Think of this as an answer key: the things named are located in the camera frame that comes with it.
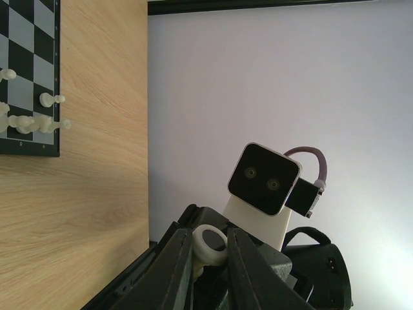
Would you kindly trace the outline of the white pawn d file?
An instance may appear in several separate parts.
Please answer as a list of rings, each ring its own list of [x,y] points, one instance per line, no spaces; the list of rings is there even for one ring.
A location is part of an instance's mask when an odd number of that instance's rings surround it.
[[[205,231],[216,233],[224,242],[224,249],[217,251],[207,245],[203,238]],[[223,265],[228,258],[228,240],[222,231],[212,225],[203,224],[196,227],[192,233],[193,274],[197,280],[203,274],[204,266]]]

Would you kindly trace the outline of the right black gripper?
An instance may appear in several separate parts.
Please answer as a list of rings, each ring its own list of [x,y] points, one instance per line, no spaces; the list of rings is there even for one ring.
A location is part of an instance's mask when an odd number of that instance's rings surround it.
[[[228,238],[223,265],[194,274],[195,228]],[[150,247],[84,309],[311,309],[286,279],[291,261],[209,207],[189,205]]]

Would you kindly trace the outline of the white pawn h file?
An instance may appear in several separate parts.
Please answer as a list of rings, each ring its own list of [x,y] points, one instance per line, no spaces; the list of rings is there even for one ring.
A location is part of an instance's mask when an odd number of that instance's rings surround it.
[[[49,93],[42,93],[39,96],[39,102],[43,107],[49,108],[54,104],[60,104],[65,102],[66,98],[64,97],[64,95],[55,95],[52,96]]]

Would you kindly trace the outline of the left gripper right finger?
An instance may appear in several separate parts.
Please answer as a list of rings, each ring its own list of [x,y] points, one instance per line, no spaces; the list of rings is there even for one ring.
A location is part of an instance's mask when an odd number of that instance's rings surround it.
[[[231,309],[312,309],[266,263],[245,231],[230,228],[227,240]]]

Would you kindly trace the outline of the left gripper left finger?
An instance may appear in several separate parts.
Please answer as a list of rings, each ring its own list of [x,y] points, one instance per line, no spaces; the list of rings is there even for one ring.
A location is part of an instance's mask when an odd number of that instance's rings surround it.
[[[192,309],[192,230],[178,229],[148,271],[112,309]]]

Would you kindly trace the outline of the white pawn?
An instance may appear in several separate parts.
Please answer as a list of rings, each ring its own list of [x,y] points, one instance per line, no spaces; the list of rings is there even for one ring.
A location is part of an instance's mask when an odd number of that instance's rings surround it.
[[[16,72],[9,68],[3,68],[0,70],[0,81],[15,79],[17,76]]]

